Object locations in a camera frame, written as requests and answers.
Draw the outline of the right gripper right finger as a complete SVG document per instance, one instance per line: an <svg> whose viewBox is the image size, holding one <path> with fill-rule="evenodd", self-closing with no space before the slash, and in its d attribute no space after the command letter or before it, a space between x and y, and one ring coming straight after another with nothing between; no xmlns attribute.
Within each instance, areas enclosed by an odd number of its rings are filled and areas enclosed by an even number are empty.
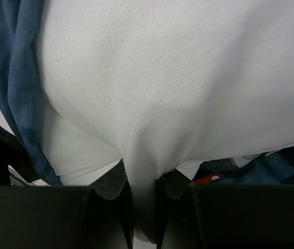
<svg viewBox="0 0 294 249"><path fill-rule="evenodd" d="M294 248L294 185L156 181L157 248Z"/></svg>

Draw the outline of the white pillow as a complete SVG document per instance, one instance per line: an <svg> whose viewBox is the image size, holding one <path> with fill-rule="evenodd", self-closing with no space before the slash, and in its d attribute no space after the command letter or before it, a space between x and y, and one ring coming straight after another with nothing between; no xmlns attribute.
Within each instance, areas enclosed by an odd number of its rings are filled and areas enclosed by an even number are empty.
<svg viewBox="0 0 294 249"><path fill-rule="evenodd" d="M294 1L45 1L35 50L43 153L65 185L123 162L140 240L164 173L294 151Z"/></svg>

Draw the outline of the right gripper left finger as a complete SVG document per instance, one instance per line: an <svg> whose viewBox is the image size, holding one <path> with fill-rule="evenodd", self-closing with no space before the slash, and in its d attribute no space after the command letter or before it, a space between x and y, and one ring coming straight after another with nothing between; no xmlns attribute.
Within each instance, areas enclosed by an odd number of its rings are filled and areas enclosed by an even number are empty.
<svg viewBox="0 0 294 249"><path fill-rule="evenodd" d="M132 248L123 163L90 186L0 186L0 248Z"/></svg>

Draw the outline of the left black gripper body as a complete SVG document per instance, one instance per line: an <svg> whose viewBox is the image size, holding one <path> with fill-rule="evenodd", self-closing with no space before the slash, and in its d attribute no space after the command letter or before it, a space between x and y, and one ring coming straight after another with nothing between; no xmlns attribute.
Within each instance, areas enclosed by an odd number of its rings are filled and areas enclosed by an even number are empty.
<svg viewBox="0 0 294 249"><path fill-rule="evenodd" d="M0 126L0 186L28 186L38 179L24 146Z"/></svg>

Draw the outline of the blue cartoon print pillowcase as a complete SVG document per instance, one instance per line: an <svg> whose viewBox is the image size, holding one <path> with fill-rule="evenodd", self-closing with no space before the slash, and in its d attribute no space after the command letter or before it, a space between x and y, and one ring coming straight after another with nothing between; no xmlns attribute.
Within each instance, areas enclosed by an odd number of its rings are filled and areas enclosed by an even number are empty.
<svg viewBox="0 0 294 249"><path fill-rule="evenodd" d="M33 42L42 7L42 1L0 1L0 110L39 177L50 185L61 185L38 139L44 98Z"/></svg>

